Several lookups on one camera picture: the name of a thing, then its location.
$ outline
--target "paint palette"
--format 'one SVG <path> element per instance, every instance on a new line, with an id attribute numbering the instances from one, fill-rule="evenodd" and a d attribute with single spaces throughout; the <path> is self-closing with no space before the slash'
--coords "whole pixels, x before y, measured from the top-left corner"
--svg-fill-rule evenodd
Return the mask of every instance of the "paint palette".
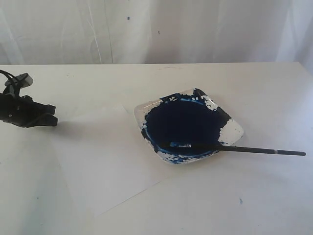
<path id="1" fill-rule="evenodd" d="M 172 148 L 177 145 L 232 145 L 244 131 L 223 109 L 200 89 L 175 93 L 135 107 L 142 136 L 166 162 L 184 164 L 211 156 L 218 151 Z"/>

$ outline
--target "white curtain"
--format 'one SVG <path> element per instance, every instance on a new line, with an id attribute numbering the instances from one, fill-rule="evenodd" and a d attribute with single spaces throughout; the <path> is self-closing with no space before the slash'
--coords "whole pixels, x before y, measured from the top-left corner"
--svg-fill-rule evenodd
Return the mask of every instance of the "white curtain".
<path id="1" fill-rule="evenodd" d="M 0 0 L 0 64 L 299 61 L 313 0 Z"/>

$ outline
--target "blue stain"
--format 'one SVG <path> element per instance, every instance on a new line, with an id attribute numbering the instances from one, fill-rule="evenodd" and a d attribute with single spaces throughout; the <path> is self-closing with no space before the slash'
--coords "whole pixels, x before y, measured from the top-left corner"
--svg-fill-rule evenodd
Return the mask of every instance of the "blue stain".
<path id="1" fill-rule="evenodd" d="M 153 108 L 146 116 L 142 135 L 148 139 L 155 152 L 173 156 L 168 159 L 174 164 L 186 160 L 199 159 L 214 151 L 194 148 L 164 148 L 164 143 L 221 144 L 218 139 L 220 130 L 230 116 L 220 107 L 212 111 L 207 108 L 201 96 L 205 93 L 194 89 L 193 95 L 173 94 L 162 98 L 159 106 Z"/>

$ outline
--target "white paper sheet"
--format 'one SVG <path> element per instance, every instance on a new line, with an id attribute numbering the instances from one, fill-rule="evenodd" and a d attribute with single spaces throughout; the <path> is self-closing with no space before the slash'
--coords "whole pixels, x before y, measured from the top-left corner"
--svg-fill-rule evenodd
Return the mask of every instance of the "white paper sheet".
<path id="1" fill-rule="evenodd" d="M 80 212 L 98 216 L 181 169 L 147 151 L 131 118 L 117 106 L 56 127 L 52 143 Z"/>

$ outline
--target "paintbrush handle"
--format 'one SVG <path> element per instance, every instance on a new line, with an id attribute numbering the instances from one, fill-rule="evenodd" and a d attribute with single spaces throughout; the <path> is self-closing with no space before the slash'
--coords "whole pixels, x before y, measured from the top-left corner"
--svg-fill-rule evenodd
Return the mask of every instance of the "paintbrush handle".
<path id="1" fill-rule="evenodd" d="M 298 151 L 288 151 L 288 150 L 277 150 L 277 149 L 267 149 L 267 148 L 249 148 L 249 147 L 237 147 L 237 146 L 226 146 L 218 144 L 185 144 L 181 146 L 171 146 L 172 148 L 197 148 L 206 150 L 219 150 L 219 151 L 229 151 L 229 152 L 245 152 L 245 153 L 266 153 L 266 154 L 280 154 L 280 155 L 297 155 L 305 156 L 305 152 Z"/>

